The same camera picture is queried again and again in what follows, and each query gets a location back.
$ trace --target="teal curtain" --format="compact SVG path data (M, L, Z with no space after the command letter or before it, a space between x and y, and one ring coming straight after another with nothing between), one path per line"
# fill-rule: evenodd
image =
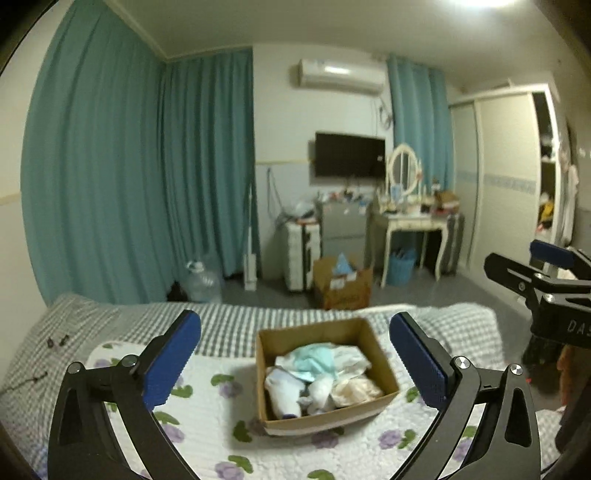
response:
M225 275L240 272L254 183L252 49L166 65L162 99L174 254L216 257Z
M76 0L37 79L22 152L46 303L68 291L161 301L212 248L237 271L253 149L252 52L165 65L102 0Z
M394 110L394 144L406 143L423 163L425 184L453 183L452 119L441 70L390 56L388 76Z

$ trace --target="cardboard box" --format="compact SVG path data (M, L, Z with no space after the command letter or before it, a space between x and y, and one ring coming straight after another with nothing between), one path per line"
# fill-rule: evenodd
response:
M369 307L374 272L371 268L357 268L354 257L348 258L355 270L350 275L333 276L337 257L323 257L314 262L314 292L325 310L359 310Z
M271 399L265 390L267 368L275 358L311 343L331 342L336 345L356 345L371 362L365 373L382 389L384 396L367 403L304 416L299 419L276 420ZM369 322L362 318L313 323L278 330L261 330L256 336L256 396L258 417L269 435L307 435L330 430L382 412L398 394L398 383Z

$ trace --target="blue gripper pad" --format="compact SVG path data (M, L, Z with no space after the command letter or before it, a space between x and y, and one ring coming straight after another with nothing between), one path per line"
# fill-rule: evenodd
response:
M570 270L574 267L574 256L570 250L534 240L530 243L530 254L537 260Z
M425 404L442 410L448 401L446 376L401 313L390 320L390 341Z
M186 310L164 334L166 343L144 375L143 399L146 408L163 405L183 368L201 339L201 318Z

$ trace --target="television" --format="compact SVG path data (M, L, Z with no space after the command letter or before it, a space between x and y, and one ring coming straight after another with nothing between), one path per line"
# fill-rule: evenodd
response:
M317 177L385 177L386 140L383 138L316 132L315 150Z

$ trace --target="sock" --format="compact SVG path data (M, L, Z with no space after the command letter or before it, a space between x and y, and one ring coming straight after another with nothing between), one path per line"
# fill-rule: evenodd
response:
M277 420L301 417L298 399L306 389L306 384L302 380L281 368L273 368L267 373L265 389L271 397L271 408Z

